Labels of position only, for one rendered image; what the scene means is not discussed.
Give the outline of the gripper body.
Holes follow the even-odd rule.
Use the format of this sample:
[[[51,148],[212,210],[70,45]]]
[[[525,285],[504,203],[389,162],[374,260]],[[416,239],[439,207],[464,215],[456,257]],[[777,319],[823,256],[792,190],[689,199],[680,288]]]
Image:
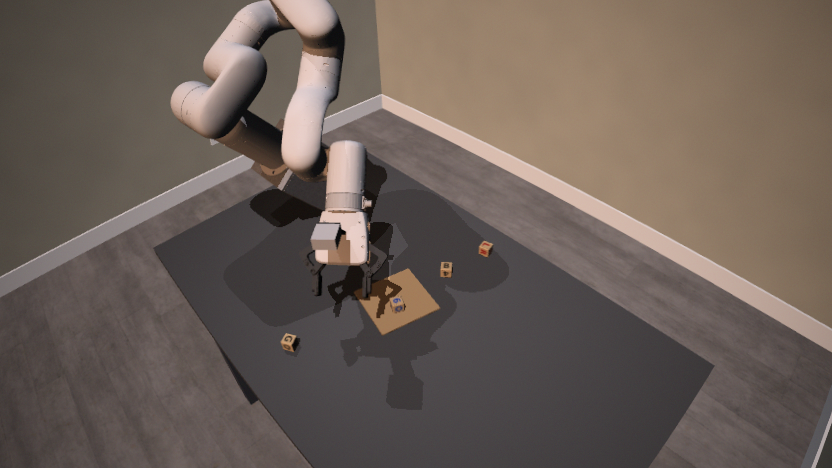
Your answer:
[[[316,261],[329,265],[343,263],[358,266],[370,262],[371,235],[367,213],[354,208],[327,208],[321,213],[319,222],[340,222],[346,235],[341,236],[338,250],[315,250]]]

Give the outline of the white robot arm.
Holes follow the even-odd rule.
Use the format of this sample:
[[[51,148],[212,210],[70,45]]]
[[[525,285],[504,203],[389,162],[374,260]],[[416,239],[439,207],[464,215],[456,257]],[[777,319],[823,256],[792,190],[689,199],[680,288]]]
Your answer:
[[[260,48],[273,34],[289,29],[297,30],[303,49],[297,88],[284,128],[279,130],[247,109],[267,76]],[[289,168],[306,182],[327,181],[328,177],[325,209],[366,211],[372,200],[365,198],[365,146],[337,141],[328,150],[321,145],[326,110],[339,93],[344,48],[341,22],[327,0],[249,4],[205,56],[204,72],[215,83],[182,83],[172,94],[171,109],[181,123],[201,136],[262,163],[261,169],[269,176],[282,175]]]

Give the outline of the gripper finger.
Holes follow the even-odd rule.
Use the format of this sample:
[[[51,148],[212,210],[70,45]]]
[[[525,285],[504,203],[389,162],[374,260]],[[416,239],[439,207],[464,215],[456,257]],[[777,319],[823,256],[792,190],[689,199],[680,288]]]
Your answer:
[[[314,292],[314,296],[321,296],[322,295],[322,276],[321,271],[326,266],[326,264],[319,263],[318,261],[314,265],[310,259],[309,254],[313,253],[315,250],[312,249],[312,245],[308,246],[307,248],[301,250],[299,252],[299,256],[304,263],[304,266],[310,271],[312,274],[312,292]],[[322,266],[322,267],[321,267]],[[319,269],[321,267],[321,269]]]
[[[370,243],[369,243],[369,251],[371,251],[372,253],[377,255],[378,260],[372,267],[370,267],[367,262],[360,265],[360,267],[362,268],[362,270],[365,273],[365,276],[363,277],[363,288],[362,288],[362,297],[363,298],[368,298],[368,294],[371,294],[371,292],[372,292],[372,276],[374,276],[374,274],[378,270],[381,269],[382,265],[384,264],[384,262],[388,258],[388,255],[386,253],[379,250],[378,248],[376,248],[375,246],[373,246]]]

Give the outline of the orange flat mat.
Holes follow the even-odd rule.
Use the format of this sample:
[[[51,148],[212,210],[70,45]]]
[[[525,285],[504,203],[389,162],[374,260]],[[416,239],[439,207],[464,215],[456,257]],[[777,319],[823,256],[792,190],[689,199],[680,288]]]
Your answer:
[[[382,336],[440,309],[409,268],[373,283],[366,299],[362,288],[354,293]],[[390,298],[399,295],[405,310],[393,313]]]

